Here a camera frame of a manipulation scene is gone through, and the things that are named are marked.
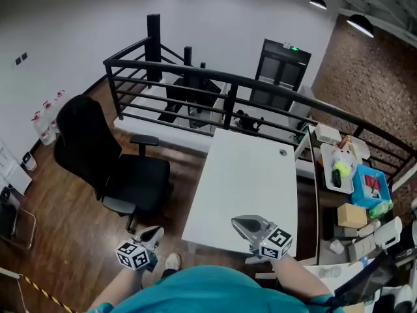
black metal railing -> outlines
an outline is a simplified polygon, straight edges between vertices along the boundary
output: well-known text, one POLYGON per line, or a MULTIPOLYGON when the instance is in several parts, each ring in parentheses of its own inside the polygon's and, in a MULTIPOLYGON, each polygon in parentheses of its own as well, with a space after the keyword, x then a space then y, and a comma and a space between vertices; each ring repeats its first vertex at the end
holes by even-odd
MULTIPOLYGON (((247 116, 233 112, 235 104, 242 104, 248 107, 259 108, 262 110, 266 110, 268 112, 277 113, 286 117, 297 119, 298 121, 305 122, 311 125, 317 125, 318 123, 320 123, 314 119, 301 117, 293 113, 289 113, 285 110, 273 108, 271 106, 265 106, 263 104, 258 104, 255 102, 251 102, 249 100, 244 100, 242 98, 239 98, 237 96, 238 88, 245 87, 248 89, 256 89, 256 90, 269 93, 269 94, 273 93, 274 95, 278 95, 279 97, 283 97, 288 100, 305 104, 311 108, 315 108, 316 110, 329 113, 330 115, 339 117, 340 119, 343 119, 347 122, 350 122, 356 125, 357 128, 352 134, 353 136, 364 140, 369 146, 377 149, 378 151, 383 152, 395 158, 395 163, 385 160, 384 158, 379 158, 375 155, 371 155, 371 157, 369 158, 369 160, 374 161, 374 163, 378 162, 378 163, 381 163, 383 166, 389 166, 390 168, 394 169, 394 171, 388 171, 386 169, 379 168, 388 176, 389 181, 392 181, 395 178, 395 176, 398 175, 401 172, 401 170, 404 169, 404 167, 410 161, 412 161, 414 157, 417 157, 417 150, 413 149, 411 146, 407 145, 405 142, 391 135, 387 131, 384 131, 383 129, 359 117, 353 116, 350 113, 344 110, 341 110, 335 106, 329 105, 319 100, 314 100, 314 99, 305 97, 294 91, 281 89, 275 85, 261 82, 259 80, 253 80, 250 78, 245 78, 243 76, 237 76, 234 74, 218 72, 215 70, 207 70, 205 68, 204 63, 201 64, 200 68, 193 67, 191 65, 191 60, 192 60, 191 47, 185 47, 184 57, 181 57, 179 54, 175 53, 173 50, 170 50, 169 48, 161 44, 160 42, 160 16, 157 14, 149 15, 148 16, 148 37, 116 53, 115 55, 111 56, 109 59, 106 59, 104 61, 104 65, 106 66, 109 86, 111 90, 111 95, 112 95, 113 102, 116 108, 117 115, 119 116, 119 119, 123 119, 124 117, 131 117, 135 119, 140 119, 142 121, 148 121, 148 122, 152 122, 152 123, 156 123, 160 125, 165 125, 167 127, 173 127, 173 128, 177 128, 181 130, 194 132, 197 134, 202 134, 205 136, 213 136, 213 133, 207 132, 204 130, 199 130, 197 128, 185 127, 185 126, 177 125, 174 123, 169 123, 167 121, 151 119, 148 117, 124 112, 124 108, 132 107, 132 108, 137 108, 141 110, 148 110, 150 112, 172 115, 172 117, 189 119, 190 121, 200 122, 200 123, 204 123, 207 125, 213 125, 216 127, 227 129, 227 130, 243 132, 245 134, 249 134, 252 136, 266 138, 269 140, 273 140, 275 142, 281 142, 281 143, 285 143, 288 145, 292 145, 293 147, 298 146, 298 144, 295 141, 292 142, 292 141, 277 138, 275 136, 271 136, 268 134, 263 134, 263 133, 259 133, 256 131, 247 130, 247 129, 245 130, 240 127, 231 126, 232 117, 238 117, 241 119, 247 118, 247 116), (129 60, 123 59, 123 57, 125 57, 127 54, 133 52, 134 50, 141 48, 142 46, 145 47, 145 53, 142 53, 135 59, 129 59, 129 60), (184 65, 183 66, 177 65, 172 60, 164 57, 161 54, 161 50, 164 50, 165 52, 170 53, 172 56, 179 59, 179 61, 183 63, 184 65), (127 76, 119 76, 119 74, 125 71, 126 69, 133 70, 133 72, 131 72, 127 76), (134 78, 134 76, 141 70, 146 71, 146 73, 140 78, 134 78), (183 85, 168 84, 168 83, 160 82, 162 79, 163 72, 183 77, 184 79, 183 85), (199 80, 210 80, 210 82, 211 80, 214 80, 218 82, 228 83, 231 85, 231 88, 228 94, 218 94, 218 93, 206 91, 204 89, 200 89, 200 87, 199 88, 190 87, 191 77, 198 78, 199 80), (125 89, 125 90, 120 89, 120 87, 126 82, 132 83, 132 85, 128 89, 125 89), (222 109, 219 109, 219 108, 213 108, 212 106, 199 104, 199 103, 196 103, 195 101, 190 102, 184 99, 157 97, 157 96, 149 95, 145 93, 131 92, 131 90, 137 84, 147 85, 148 87, 157 85, 159 87, 174 89, 178 92, 183 92, 184 94, 188 94, 188 95, 191 95, 191 94, 210 95, 211 97, 214 97, 214 98, 224 99, 224 105, 222 109), (126 95, 133 95, 135 97, 142 97, 142 98, 148 98, 151 100, 164 101, 167 103, 169 102, 171 105, 176 104, 179 106, 194 107, 194 108, 197 108, 198 110, 207 110, 208 112, 221 114, 223 116, 223 119, 220 122, 213 121, 211 119, 202 119, 200 117, 183 115, 178 112, 167 110, 167 108, 165 110, 161 110, 161 109, 156 109, 156 108, 152 108, 148 106, 142 106, 142 105, 137 105, 137 104, 122 101, 123 97, 126 95), (375 143, 369 142, 361 138, 361 135, 365 131, 369 131, 381 137, 385 141, 400 148, 404 153, 408 154, 407 157, 404 157, 403 155, 399 155, 395 153, 394 151, 387 149, 385 146, 383 147, 381 145, 377 145, 375 143)), ((258 119, 254 117, 250 117, 250 119, 254 123, 260 123, 262 125, 276 128, 278 130, 291 132, 295 136, 304 135, 304 132, 302 132, 301 130, 297 130, 295 128, 287 127, 284 125, 280 125, 274 122, 265 121, 263 119, 258 119)), ((341 131, 341 134, 348 135, 349 133, 341 131)))

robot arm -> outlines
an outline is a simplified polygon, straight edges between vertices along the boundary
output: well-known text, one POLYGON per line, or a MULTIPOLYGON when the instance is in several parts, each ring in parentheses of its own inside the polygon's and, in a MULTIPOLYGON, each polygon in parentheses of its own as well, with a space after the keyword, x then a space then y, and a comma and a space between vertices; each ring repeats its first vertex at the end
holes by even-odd
POLYGON ((249 241, 249 251, 258 258, 280 260, 293 243, 293 236, 261 216, 237 216, 231 220, 239 235, 249 241))

white tray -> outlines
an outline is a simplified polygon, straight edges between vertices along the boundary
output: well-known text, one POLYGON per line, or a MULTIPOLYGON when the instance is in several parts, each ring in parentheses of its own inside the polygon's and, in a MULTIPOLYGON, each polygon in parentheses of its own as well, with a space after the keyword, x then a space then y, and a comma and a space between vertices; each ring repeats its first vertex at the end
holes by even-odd
POLYGON ((324 178, 326 180, 327 189, 343 192, 344 194, 352 194, 353 181, 351 177, 342 177, 340 188, 334 186, 332 182, 332 153, 335 150, 335 146, 331 146, 327 143, 322 143, 320 146, 321 156, 323 158, 324 178))

green object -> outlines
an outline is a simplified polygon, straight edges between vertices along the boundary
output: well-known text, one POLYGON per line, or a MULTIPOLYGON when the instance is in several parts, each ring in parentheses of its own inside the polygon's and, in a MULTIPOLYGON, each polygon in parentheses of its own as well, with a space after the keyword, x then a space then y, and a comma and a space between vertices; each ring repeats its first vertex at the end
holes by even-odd
POLYGON ((377 219, 380 216, 387 213, 390 209, 394 207, 392 200, 382 201, 376 207, 369 210, 369 217, 371 219, 377 219))
MULTIPOLYGON (((302 129, 302 132, 304 132, 304 133, 308 133, 308 125, 306 125, 306 126, 302 129)), ((302 138, 304 138, 304 135, 303 135, 303 134, 300 134, 300 135, 297 137, 297 143, 300 143, 300 142, 302 141, 302 138)))
POLYGON ((346 165, 343 161, 337 161, 334 164, 333 169, 339 170, 341 177, 348 177, 351 174, 351 167, 346 165))

person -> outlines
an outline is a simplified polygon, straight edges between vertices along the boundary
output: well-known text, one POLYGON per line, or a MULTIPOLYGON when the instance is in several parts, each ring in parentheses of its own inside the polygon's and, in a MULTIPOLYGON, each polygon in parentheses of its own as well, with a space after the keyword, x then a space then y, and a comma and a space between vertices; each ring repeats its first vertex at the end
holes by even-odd
POLYGON ((245 274, 226 267, 200 265, 179 271, 180 261, 178 254, 170 254, 162 279, 144 290, 144 268, 124 268, 92 303, 89 313, 325 313, 328 307, 320 305, 332 296, 316 276, 288 254, 270 262, 291 295, 264 289, 245 274))

